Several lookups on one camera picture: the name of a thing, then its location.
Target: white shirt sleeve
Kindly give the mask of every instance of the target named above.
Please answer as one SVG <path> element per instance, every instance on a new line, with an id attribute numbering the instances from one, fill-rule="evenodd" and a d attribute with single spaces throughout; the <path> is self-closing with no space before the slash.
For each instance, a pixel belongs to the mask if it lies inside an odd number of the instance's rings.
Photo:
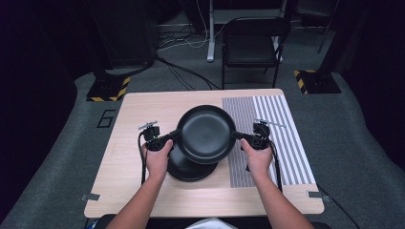
<path id="1" fill-rule="evenodd" d="M 216 218 L 202 219 L 186 229 L 238 229 Z"/>

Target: chair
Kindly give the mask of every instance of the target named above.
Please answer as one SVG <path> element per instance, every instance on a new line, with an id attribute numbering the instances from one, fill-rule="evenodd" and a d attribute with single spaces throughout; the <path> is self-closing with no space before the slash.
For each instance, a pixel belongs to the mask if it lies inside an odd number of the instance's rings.
<path id="1" fill-rule="evenodd" d="M 319 20 L 327 24 L 318 53 L 322 51 L 338 4 L 339 0 L 298 0 L 297 2 L 295 8 L 297 15 Z"/>
<path id="2" fill-rule="evenodd" d="M 224 26 L 222 89 L 225 67 L 266 68 L 264 73 L 275 68 L 274 88 L 289 30 L 289 22 L 281 17 L 241 17 L 229 21 Z"/>

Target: black curtain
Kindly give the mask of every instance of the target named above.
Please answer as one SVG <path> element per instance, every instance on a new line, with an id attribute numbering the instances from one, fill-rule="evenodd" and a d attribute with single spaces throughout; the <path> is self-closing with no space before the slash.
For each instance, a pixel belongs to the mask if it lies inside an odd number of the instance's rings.
<path id="1" fill-rule="evenodd" d="M 405 16 L 401 2 L 372 0 L 359 18 L 334 68 L 358 99 L 371 134 L 387 156 L 405 169 Z"/>
<path id="2" fill-rule="evenodd" d="M 80 73 L 69 71 L 73 65 L 59 48 L 28 0 L 1 1 L 0 222 L 53 147 L 75 104 L 74 79 Z"/>
<path id="3" fill-rule="evenodd" d="M 101 69 L 112 69 L 100 33 L 83 0 L 29 0 L 32 13 L 42 26 L 73 79 L 92 71 L 84 39 L 92 42 Z"/>

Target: cable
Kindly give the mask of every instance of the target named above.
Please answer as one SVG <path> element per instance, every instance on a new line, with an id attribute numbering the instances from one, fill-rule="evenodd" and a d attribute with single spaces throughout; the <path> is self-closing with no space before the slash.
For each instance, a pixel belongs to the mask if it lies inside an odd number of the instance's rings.
<path id="1" fill-rule="evenodd" d="M 189 83 L 187 83 L 187 81 L 185 81 L 185 80 L 181 77 L 181 75 L 180 75 L 173 67 L 171 67 L 170 65 L 167 65 L 167 68 L 170 70 L 170 72 L 172 72 L 172 74 L 173 74 L 173 75 L 176 77 L 176 79 L 184 86 L 184 88 L 185 88 L 187 91 L 190 91 L 190 89 L 188 89 L 186 85 L 188 85 L 188 87 L 190 87 L 192 90 L 196 91 L 196 89 L 195 89 L 193 86 L 191 86 Z"/>
<path id="2" fill-rule="evenodd" d="M 142 153 L 142 148 L 140 146 L 140 138 L 143 136 L 143 132 L 139 133 L 138 136 L 138 148 L 139 148 L 139 153 L 140 153 L 140 159 L 142 161 L 142 178 L 140 180 L 140 185 L 142 185 L 145 182 L 145 177 L 146 177 L 146 156 L 143 156 Z"/>
<path id="3" fill-rule="evenodd" d="M 84 223 L 84 229 L 87 229 L 87 224 L 89 224 L 89 219 L 86 218 L 86 222 Z"/>
<path id="4" fill-rule="evenodd" d="M 232 10 L 232 0 L 229 1 L 229 9 Z M 215 34 L 215 38 L 217 38 L 218 34 L 220 34 L 220 32 L 224 29 L 225 25 L 226 24 L 223 24 L 221 29 L 217 32 L 217 34 Z"/>
<path id="5" fill-rule="evenodd" d="M 200 18 L 202 19 L 203 28 L 205 30 L 205 39 L 203 40 L 202 44 L 200 44 L 200 46 L 192 46 L 192 43 L 188 42 L 188 40 L 185 40 L 188 43 L 188 45 L 191 46 L 194 49 L 201 48 L 205 44 L 205 42 L 207 41 L 207 38 L 208 38 L 208 31 L 206 30 L 206 25 L 205 25 L 205 22 L 203 20 L 202 11 L 200 10 L 199 0 L 196 0 L 196 3 L 197 3 L 197 8 L 199 9 Z"/>
<path id="6" fill-rule="evenodd" d="M 188 27 L 188 29 L 189 29 L 189 33 L 187 35 L 180 36 L 180 37 L 175 37 L 175 33 L 183 32 L 183 30 L 186 27 Z M 190 38 L 190 37 L 191 37 L 191 39 L 194 39 L 196 37 L 196 34 L 193 34 L 193 32 L 191 31 L 190 28 L 191 28 L 191 25 L 188 24 L 187 26 L 184 26 L 180 31 L 164 31 L 164 32 L 162 32 L 160 34 L 161 41 L 160 41 L 160 44 L 158 45 L 159 49 L 170 47 L 170 46 L 176 44 L 176 42 L 184 41 L 184 40 L 186 40 L 187 38 Z"/>
<path id="7" fill-rule="evenodd" d="M 215 85 L 213 82 L 209 81 L 207 78 L 203 77 L 202 75 L 200 75 L 200 74 L 198 74 L 198 73 L 196 73 L 196 72 L 194 72 L 194 71 L 191 71 L 191 70 L 188 70 L 188 69 L 186 69 L 186 68 L 184 68 L 184 67 L 181 67 L 181 66 L 172 64 L 172 63 L 166 61 L 165 59 L 163 59 L 163 58 L 160 57 L 160 56 L 156 56 L 156 59 L 157 59 L 158 61 L 164 63 L 164 64 L 170 65 L 170 66 L 173 67 L 173 68 L 176 68 L 176 69 L 182 70 L 182 71 L 184 71 L 184 72 L 187 72 L 187 73 L 191 73 L 191 74 L 196 75 L 198 78 L 202 79 L 202 80 L 208 85 L 208 87 L 209 87 L 210 90 L 212 90 L 211 85 L 213 85 L 215 88 L 217 88 L 217 89 L 220 90 L 220 88 L 219 88 L 217 85 Z"/>
<path id="8" fill-rule="evenodd" d="M 142 66 L 141 69 L 138 69 L 138 70 L 133 70 L 128 73 L 121 73 L 121 74 L 107 73 L 107 75 L 112 76 L 112 77 L 118 77 L 118 78 L 129 77 L 129 76 L 133 76 L 135 74 L 144 72 L 145 70 L 149 69 L 152 65 L 153 65 L 153 62 L 147 62 L 145 65 Z"/>
<path id="9" fill-rule="evenodd" d="M 167 50 L 167 49 L 170 49 L 170 48 L 174 48 L 174 47 L 177 47 L 177 46 L 183 46 L 183 45 L 189 45 L 189 44 L 198 44 L 198 43 L 202 43 L 202 42 L 205 42 L 205 41 L 207 41 L 207 40 L 196 41 L 196 42 L 189 42 L 188 44 L 187 44 L 187 43 L 183 43 L 183 44 L 172 45 L 172 46 L 166 47 L 166 48 L 164 48 L 164 49 L 160 49 L 160 50 L 158 50 L 157 52 L 161 52 L 161 51 L 164 51 L 164 50 Z"/>
<path id="10" fill-rule="evenodd" d="M 336 201 L 336 199 L 334 199 L 327 191 L 325 191 L 325 189 L 323 189 L 319 184 L 316 184 L 316 186 L 318 186 L 318 188 L 324 192 L 327 196 L 330 197 L 330 199 L 342 210 L 342 212 L 352 221 L 352 223 L 355 225 L 356 228 L 360 229 L 360 226 L 357 224 L 357 222 L 354 220 L 354 218 L 349 215 L 349 213 L 342 207 L 342 205 L 340 205 L 340 203 L 338 203 Z"/>
<path id="11" fill-rule="evenodd" d="M 280 192 L 283 193 L 283 184 L 281 182 L 281 173 L 280 173 L 280 161 L 278 159 L 276 145 L 274 144 L 274 142 L 272 140 L 269 139 L 269 141 L 270 141 L 271 152 L 274 155 L 274 162 L 275 162 L 274 164 L 275 164 L 275 167 L 276 167 L 276 174 L 277 174 L 276 175 L 277 176 L 277 186 L 280 189 Z"/>

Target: wooden table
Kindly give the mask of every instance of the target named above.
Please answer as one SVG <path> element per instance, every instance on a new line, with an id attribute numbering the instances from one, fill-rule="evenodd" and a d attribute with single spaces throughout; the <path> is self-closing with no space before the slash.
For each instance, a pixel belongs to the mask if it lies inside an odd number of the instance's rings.
<path id="1" fill-rule="evenodd" d="M 92 189 L 92 193 L 100 197 L 88 200 L 85 216 L 100 218 L 116 214 L 140 187 L 139 126 L 157 120 L 160 133 L 165 135 L 175 130 L 181 116 L 193 107 L 202 104 L 222 107 L 223 97 L 253 95 L 284 96 L 278 89 L 125 95 Z M 309 198 L 307 194 L 318 191 L 316 184 L 284 185 L 283 190 L 303 214 L 324 211 L 322 200 Z M 211 175 L 196 182 L 179 181 L 168 174 L 151 217 L 217 218 L 265 214 L 255 187 L 230 187 L 228 160 L 223 159 Z"/>

